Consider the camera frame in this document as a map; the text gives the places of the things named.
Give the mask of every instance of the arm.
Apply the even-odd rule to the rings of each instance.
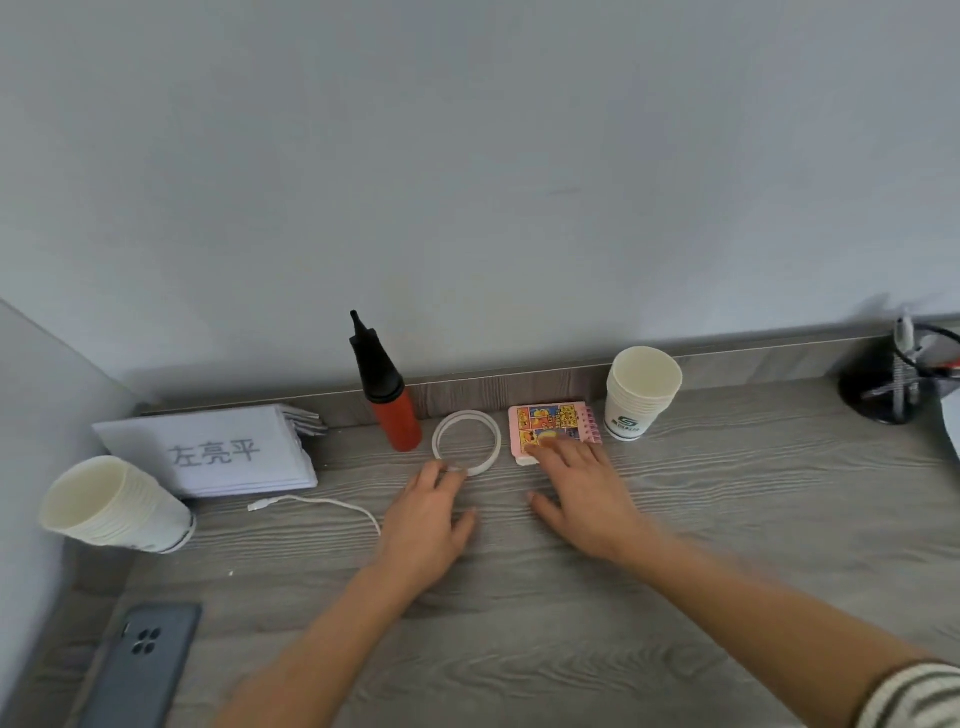
[[[457,560],[473,527],[468,511],[451,525],[465,473],[430,461],[387,511],[373,563],[276,660],[241,684],[217,728],[325,728],[347,698],[373,648],[423,591]]]
[[[533,510],[584,553],[612,561],[665,596],[810,726],[851,725],[884,675],[930,659],[824,602],[741,573],[638,512],[601,446],[530,448],[560,506]]]

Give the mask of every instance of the black pump nozzle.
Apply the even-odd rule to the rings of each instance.
[[[353,333],[356,336],[362,336],[367,333],[367,327],[363,325],[363,322],[360,321],[360,317],[357,315],[356,311],[350,312],[350,318],[353,319]]]
[[[354,330],[350,344],[357,357],[364,394],[374,404],[389,404],[403,394],[403,377],[384,351],[376,329],[365,327],[356,311],[350,312],[350,318]]]

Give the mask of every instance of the gray phone case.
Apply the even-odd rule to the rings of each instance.
[[[114,638],[79,728],[162,728],[190,643],[199,604],[142,604]]]

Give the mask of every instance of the striped sleeve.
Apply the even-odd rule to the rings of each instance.
[[[855,728],[960,728],[960,668],[923,663],[884,680]]]

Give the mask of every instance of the paper cup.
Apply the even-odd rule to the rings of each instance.
[[[607,378],[607,431],[616,440],[636,440],[670,406],[683,383],[684,372],[669,354],[650,347],[621,352]]]
[[[94,546],[171,553],[190,540],[197,522],[156,478],[103,455],[57,478],[40,506],[40,525]]]
[[[657,419],[657,415],[637,415],[628,412],[607,397],[607,406],[604,412],[604,428],[614,440],[622,443],[638,440]]]

